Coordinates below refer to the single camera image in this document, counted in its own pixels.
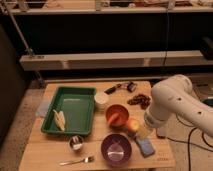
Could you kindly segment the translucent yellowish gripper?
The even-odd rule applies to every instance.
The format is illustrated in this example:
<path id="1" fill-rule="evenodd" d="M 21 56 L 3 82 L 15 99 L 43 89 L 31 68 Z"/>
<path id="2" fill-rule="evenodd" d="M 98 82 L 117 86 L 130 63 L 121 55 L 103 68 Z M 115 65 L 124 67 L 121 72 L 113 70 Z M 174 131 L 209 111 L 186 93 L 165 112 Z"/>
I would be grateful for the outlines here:
<path id="1" fill-rule="evenodd" d="M 153 129 L 149 127 L 145 122 L 143 122 L 136 133 L 136 137 L 140 140 L 143 140 L 147 138 L 151 133 L 153 132 Z"/>

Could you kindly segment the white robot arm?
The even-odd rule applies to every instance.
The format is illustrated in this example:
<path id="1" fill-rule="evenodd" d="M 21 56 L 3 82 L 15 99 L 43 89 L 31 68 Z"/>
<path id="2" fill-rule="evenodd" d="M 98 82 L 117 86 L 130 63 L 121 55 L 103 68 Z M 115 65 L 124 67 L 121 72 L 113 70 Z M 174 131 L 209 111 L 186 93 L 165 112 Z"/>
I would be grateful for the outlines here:
<path id="1" fill-rule="evenodd" d="M 177 114 L 213 137 L 213 108 L 191 96 L 193 85 L 185 75 L 174 75 L 151 88 L 152 101 L 145 110 L 136 136 L 147 138 L 162 127 L 172 114 Z"/>

